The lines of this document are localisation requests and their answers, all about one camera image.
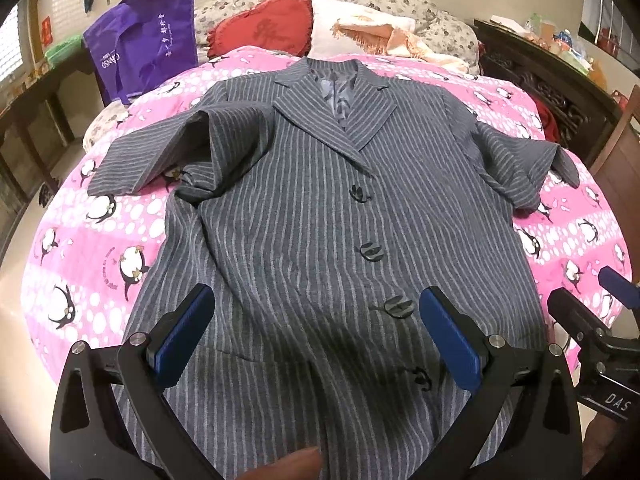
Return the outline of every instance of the heart-shaped pillow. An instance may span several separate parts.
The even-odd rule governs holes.
[[[265,0],[209,31],[209,59],[244,45],[304,56],[311,48],[311,0]]]

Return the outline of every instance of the bed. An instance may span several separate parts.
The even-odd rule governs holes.
[[[68,349],[76,340],[92,348],[117,345],[140,285],[164,240],[166,199],[180,179],[168,168],[137,196],[89,197],[88,183],[119,136],[188,110],[217,81],[281,70],[297,58],[245,46],[206,61],[206,32],[220,20],[262,0],[215,0],[195,11],[196,42],[204,63],[140,96],[130,107],[106,108],[89,127],[87,151],[53,198],[34,237],[24,271],[21,301],[31,340],[45,368],[58,382]],[[374,72],[443,86],[463,101],[479,121],[510,136],[544,139],[533,101],[510,82],[478,75],[478,41],[465,23],[430,0],[348,0],[395,15],[411,15],[416,34],[434,51],[464,59],[469,73],[453,73],[421,60],[383,56],[360,59]],[[609,326],[621,305],[598,285],[605,265],[630,277],[620,228],[591,175],[573,156],[580,187],[572,189],[549,174],[542,204],[528,218],[514,218],[543,310],[546,298],[565,286]],[[552,320],[550,337],[577,363],[574,341]]]

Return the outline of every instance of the jacket sleeve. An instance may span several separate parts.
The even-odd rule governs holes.
[[[138,192],[163,170],[205,159],[208,191],[215,191],[256,150],[265,150],[273,110],[259,102],[228,102],[214,85],[191,110],[116,139],[89,184],[90,196]]]
[[[573,188],[580,185],[574,162],[561,146],[547,140],[510,137],[476,118],[450,92],[443,92],[451,133],[480,177],[514,208],[533,212],[540,189],[554,170]]]

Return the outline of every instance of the floor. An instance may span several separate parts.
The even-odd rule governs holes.
[[[77,165],[84,151],[73,144],[52,174],[64,180]],[[37,357],[22,316],[20,283],[33,235],[44,209],[37,197],[31,202],[18,225],[0,266],[0,415],[23,449],[49,473],[49,430],[56,385]],[[625,310],[616,320],[613,333],[618,337],[638,337],[633,315]],[[580,405],[582,430],[594,412]]]

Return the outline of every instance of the penguin print blanket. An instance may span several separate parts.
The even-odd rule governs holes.
[[[169,168],[136,196],[89,197],[88,183],[118,137],[188,110],[217,81],[242,74],[282,70],[298,58],[245,46],[168,80],[139,97],[116,127],[98,140],[69,174],[40,222],[22,280],[21,301],[31,340],[56,382],[76,340],[92,346],[117,345],[140,285],[164,241],[166,199],[180,179]],[[544,139],[533,101],[505,81],[459,75],[421,60],[380,56],[359,59],[375,73],[442,86],[479,121],[508,136]],[[608,326],[621,305],[597,280],[611,266],[630,278],[619,225],[593,178],[571,155],[580,174],[573,189],[549,173],[542,203],[527,218],[514,218],[546,315],[550,338],[560,344],[571,368],[577,345],[546,314],[546,299],[564,286]]]

